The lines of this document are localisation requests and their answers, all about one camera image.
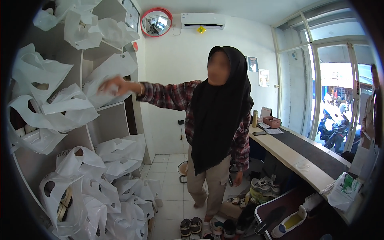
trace ceiling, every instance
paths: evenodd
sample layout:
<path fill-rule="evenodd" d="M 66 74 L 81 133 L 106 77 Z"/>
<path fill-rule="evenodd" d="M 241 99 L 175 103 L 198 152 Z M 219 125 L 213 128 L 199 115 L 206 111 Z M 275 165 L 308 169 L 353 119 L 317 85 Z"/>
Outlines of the ceiling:
<path fill-rule="evenodd" d="M 176 13 L 219 13 L 272 25 L 319 0 L 137 0 L 145 12 L 164 7 Z"/>

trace beige cargo pants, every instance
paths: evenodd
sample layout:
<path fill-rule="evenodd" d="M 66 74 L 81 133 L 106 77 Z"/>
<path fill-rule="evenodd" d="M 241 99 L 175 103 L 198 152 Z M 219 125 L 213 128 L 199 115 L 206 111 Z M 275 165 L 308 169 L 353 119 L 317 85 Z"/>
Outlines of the beige cargo pants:
<path fill-rule="evenodd" d="M 188 172 L 187 187 L 188 192 L 198 206 L 203 206 L 207 199 L 207 193 L 203 188 L 205 179 L 208 185 L 207 215 L 215 215 L 223 202 L 224 191 L 227 186 L 229 176 L 230 155 L 219 165 L 195 176 L 195 167 L 191 159 L 191 146 L 188 149 Z"/>

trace bare foot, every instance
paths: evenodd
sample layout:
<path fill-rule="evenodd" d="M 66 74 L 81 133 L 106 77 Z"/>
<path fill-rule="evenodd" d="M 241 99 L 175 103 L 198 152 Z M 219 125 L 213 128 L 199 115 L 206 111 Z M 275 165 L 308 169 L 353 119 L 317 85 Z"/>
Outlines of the bare foot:
<path fill-rule="evenodd" d="M 210 216 L 210 215 L 205 215 L 205 217 L 204 217 L 204 221 L 205 221 L 205 222 L 210 222 L 212 218 L 214 218 L 214 217 L 213 217 L 213 216 Z"/>
<path fill-rule="evenodd" d="M 197 203 L 195 203 L 195 204 L 193 205 L 193 207 L 196 208 L 196 209 L 199 209 L 199 208 L 201 208 L 202 206 L 199 206 L 199 205 L 197 205 Z"/>

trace shoe rack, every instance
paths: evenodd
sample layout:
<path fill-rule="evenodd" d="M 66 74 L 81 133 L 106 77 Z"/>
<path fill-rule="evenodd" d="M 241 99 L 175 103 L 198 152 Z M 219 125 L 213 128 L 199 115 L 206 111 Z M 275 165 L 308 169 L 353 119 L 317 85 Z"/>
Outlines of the shoe rack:
<path fill-rule="evenodd" d="M 93 14 L 97 15 L 99 19 L 110 17 L 117 22 L 125 22 L 126 9 L 118 0 L 103 0 L 93 9 Z M 124 52 L 126 49 L 133 49 L 132 44 L 128 44 L 124 48 L 117 48 L 102 40 L 98 48 L 76 50 L 64 40 L 64 24 L 62 23 L 49 31 L 42 31 L 31 23 L 20 47 L 30 43 L 35 45 L 36 51 L 44 59 L 73 64 L 71 71 L 52 95 L 73 83 L 82 87 L 84 84 L 83 79 L 112 54 L 121 54 L 123 49 Z M 129 51 L 129 53 L 137 62 L 135 52 Z M 133 81 L 138 81 L 138 79 L 135 79 L 137 78 L 137 72 L 132 75 L 132 78 Z M 11 148 L 13 159 L 20 173 L 21 187 L 30 193 L 27 202 L 30 204 L 36 218 L 43 219 L 43 224 L 48 217 L 44 216 L 46 214 L 44 214 L 45 210 L 39 200 L 38 186 L 48 173 L 55 171 L 58 153 L 76 146 L 84 146 L 94 151 L 94 146 L 101 142 L 122 138 L 130 134 L 126 103 L 124 101 L 101 107 L 97 109 L 97 112 L 100 114 L 99 117 L 80 128 L 68 132 L 68 135 L 49 155 L 38 154 L 23 147 L 14 146 Z M 133 177 L 141 177 L 139 169 L 135 170 L 132 175 Z"/>

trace white tiled floor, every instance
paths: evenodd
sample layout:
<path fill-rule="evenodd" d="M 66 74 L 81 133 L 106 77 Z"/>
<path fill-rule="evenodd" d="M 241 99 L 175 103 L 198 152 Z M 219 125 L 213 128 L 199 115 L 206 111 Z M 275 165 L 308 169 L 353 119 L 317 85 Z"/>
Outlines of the white tiled floor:
<path fill-rule="evenodd" d="M 187 184 L 182 184 L 179 181 L 180 174 L 177 168 L 180 163 L 187 160 L 186 156 L 186 154 L 156 155 L 152 165 L 141 166 L 143 177 L 158 179 L 162 185 L 164 206 L 160 207 L 157 213 L 151 240 L 179 239 L 179 227 L 183 219 L 193 217 L 204 219 L 206 205 L 203 208 L 195 209 L 193 207 L 194 201 L 188 193 Z M 228 195 L 240 193 L 248 184 L 244 179 L 239 187 L 227 185 L 224 199 Z M 206 191 L 208 190 L 206 182 L 203 187 Z"/>

